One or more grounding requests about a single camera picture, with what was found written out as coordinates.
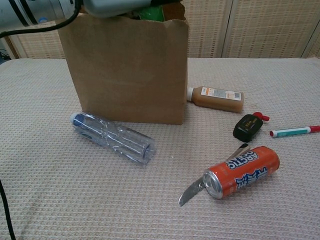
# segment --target beige textured tablecloth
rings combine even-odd
[[[320,125],[320,60],[190,59],[189,86],[243,91],[242,114],[187,104],[185,123],[126,123],[155,138],[147,167],[77,135],[81,110],[64,60],[0,65],[0,178],[19,240],[320,239],[320,133],[271,138],[269,130]],[[270,121],[251,143],[274,149],[272,176],[223,200],[181,193],[241,142],[244,114]],[[0,239],[9,240],[0,203]]]

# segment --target bottle of sauce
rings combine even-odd
[[[239,91],[200,86],[188,87],[186,99],[205,108],[240,113],[244,105],[244,94]]]

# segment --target orange soda can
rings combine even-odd
[[[259,146],[209,167],[203,174],[203,183],[212,197],[221,199],[274,173],[279,166],[276,152],[266,146]]]

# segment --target knife blade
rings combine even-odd
[[[247,143],[242,144],[226,161],[233,159],[241,154],[246,153],[250,150],[250,145]],[[197,193],[201,192],[205,189],[205,184],[203,182],[203,178],[200,177],[194,183],[192,183],[180,196],[179,198],[179,206],[182,207],[185,205],[190,199],[192,199]]]

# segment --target brown paper bag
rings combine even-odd
[[[59,30],[82,110],[112,121],[182,124],[188,25],[82,14]]]

